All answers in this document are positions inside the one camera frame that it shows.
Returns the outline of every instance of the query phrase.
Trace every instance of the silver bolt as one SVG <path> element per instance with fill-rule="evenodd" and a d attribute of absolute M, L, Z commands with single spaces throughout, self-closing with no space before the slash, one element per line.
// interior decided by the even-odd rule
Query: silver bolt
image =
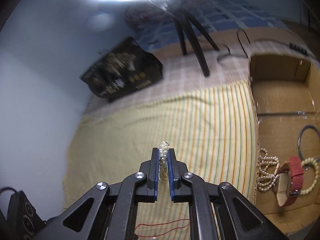
<path fill-rule="evenodd" d="M 99 182 L 97 184 L 97 189 L 103 190 L 107 187 L 107 184 L 105 182 Z"/>
<path fill-rule="evenodd" d="M 137 179 L 142 179 L 144 178 L 145 174 L 141 171 L 138 171 L 135 175 L 134 175 Z"/>
<path fill-rule="evenodd" d="M 183 177 L 184 177 L 185 179 L 191 179 L 191 178 L 193 178 L 193 173 L 191 173 L 191 172 L 185 172 L 185 173 L 183 174 Z"/>
<path fill-rule="evenodd" d="M 231 184 L 230 184 L 229 182 L 222 182 L 222 183 L 221 183 L 221 187 L 222 187 L 223 189 L 230 189 Z"/>

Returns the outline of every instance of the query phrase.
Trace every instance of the red leather band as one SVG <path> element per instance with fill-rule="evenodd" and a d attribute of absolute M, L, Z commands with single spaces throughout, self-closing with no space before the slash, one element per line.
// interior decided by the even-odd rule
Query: red leather band
<path fill-rule="evenodd" d="M 277 199 L 280 207 L 290 206 L 296 201 L 298 195 L 294 197 L 289 197 L 289 195 L 301 191 L 303 173 L 298 156 L 290 157 L 289 161 L 279 169 Z"/>

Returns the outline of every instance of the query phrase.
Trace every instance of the striped cloth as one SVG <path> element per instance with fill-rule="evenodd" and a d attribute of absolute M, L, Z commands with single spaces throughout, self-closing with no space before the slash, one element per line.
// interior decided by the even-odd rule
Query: striped cloth
<path fill-rule="evenodd" d="M 84 117 L 68 150 L 63 181 L 67 208 L 100 181 L 113 184 L 139 170 L 153 147 L 168 141 L 177 159 L 205 181 L 229 181 L 254 199 L 257 122 L 247 81 L 205 88 L 120 110 L 103 119 Z M 159 183 L 158 201 L 140 203 L 137 224 L 158 224 L 188 218 L 188 204 L 170 201 L 168 183 Z M 180 221 L 138 227 L 154 236 Z M 159 239 L 188 239 L 189 227 Z"/>

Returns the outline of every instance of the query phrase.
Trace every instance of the pearl necklace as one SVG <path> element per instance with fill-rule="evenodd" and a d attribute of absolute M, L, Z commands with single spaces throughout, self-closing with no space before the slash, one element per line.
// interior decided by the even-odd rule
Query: pearl necklace
<path fill-rule="evenodd" d="M 159 145 L 159 179 L 160 181 L 167 181 L 168 179 L 168 150 L 169 143 L 162 142 Z"/>
<path fill-rule="evenodd" d="M 315 168 L 315 179 L 309 188 L 304 189 L 300 192 L 301 195 L 308 194 L 311 190 L 313 190 L 313 188 L 315 187 L 315 185 L 318 182 L 319 166 L 318 166 L 317 161 L 314 158 L 308 158 L 308 159 L 305 159 L 304 161 L 302 161 L 301 165 L 304 166 L 309 163 L 312 164 Z"/>
<path fill-rule="evenodd" d="M 264 192 L 271 189 L 272 185 L 276 182 L 280 163 L 279 163 L 278 157 L 276 156 L 269 157 L 267 150 L 265 148 L 261 148 L 260 152 L 264 152 L 264 156 L 262 157 L 261 155 L 259 155 L 259 162 L 258 162 L 259 175 L 257 177 L 257 184 L 258 184 L 258 189 Z M 270 174 L 266 172 L 266 170 L 272 165 L 276 165 L 276 169 L 273 174 Z"/>

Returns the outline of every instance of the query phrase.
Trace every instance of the red cord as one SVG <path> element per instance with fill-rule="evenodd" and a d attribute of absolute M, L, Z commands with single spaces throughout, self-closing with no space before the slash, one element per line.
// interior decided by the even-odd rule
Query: red cord
<path fill-rule="evenodd" d="M 171 221 L 171 222 L 167 222 L 167 223 L 161 223 L 161 224 L 154 224 L 154 225 L 148 225 L 148 224 L 138 224 L 135 228 L 135 230 L 139 227 L 139 226 L 147 226 L 147 227 L 152 227 L 152 226 L 160 226 L 160 225 L 167 225 L 167 224 L 171 224 L 171 223 L 174 223 L 174 222 L 178 222 L 178 221 L 182 221 L 182 220 L 189 220 L 187 218 L 183 218 L 183 219 L 178 219 L 178 220 L 175 220 L 175 221 Z M 173 230 L 176 230 L 176 229 L 181 229 L 181 228 L 185 228 L 185 227 L 188 227 L 189 224 L 187 224 L 186 226 L 184 227 L 176 227 L 176 228 L 173 228 L 173 229 L 170 229 L 169 231 L 163 233 L 163 234 L 160 234 L 160 235 L 154 235 L 154 236 L 140 236 L 140 235 L 137 235 L 138 237 L 157 237 L 157 236 L 163 236 Z"/>

